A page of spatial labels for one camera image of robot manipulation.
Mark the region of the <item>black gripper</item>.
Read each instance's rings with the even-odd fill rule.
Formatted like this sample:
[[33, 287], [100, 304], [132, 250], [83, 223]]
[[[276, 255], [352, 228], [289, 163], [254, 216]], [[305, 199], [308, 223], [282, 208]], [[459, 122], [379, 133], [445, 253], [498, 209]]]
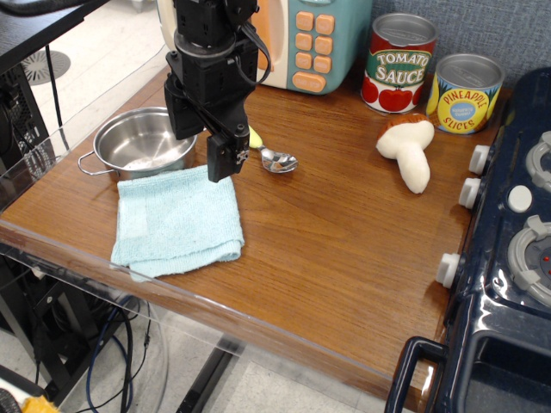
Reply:
[[236, 174], [249, 157], [245, 100], [258, 83], [259, 56], [270, 58], [256, 36], [231, 38], [218, 49], [184, 42], [166, 56], [165, 100], [176, 137], [186, 139], [205, 128], [215, 133], [207, 138], [211, 182]]

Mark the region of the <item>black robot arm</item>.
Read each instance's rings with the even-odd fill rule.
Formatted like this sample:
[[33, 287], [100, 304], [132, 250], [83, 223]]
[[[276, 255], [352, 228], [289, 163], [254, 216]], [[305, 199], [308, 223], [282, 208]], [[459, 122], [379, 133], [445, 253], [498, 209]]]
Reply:
[[174, 1], [175, 49], [166, 56], [170, 74], [164, 98], [177, 139], [208, 130], [211, 182], [237, 174], [249, 156], [245, 101], [263, 82], [258, 56], [269, 55], [251, 17], [255, 1]]

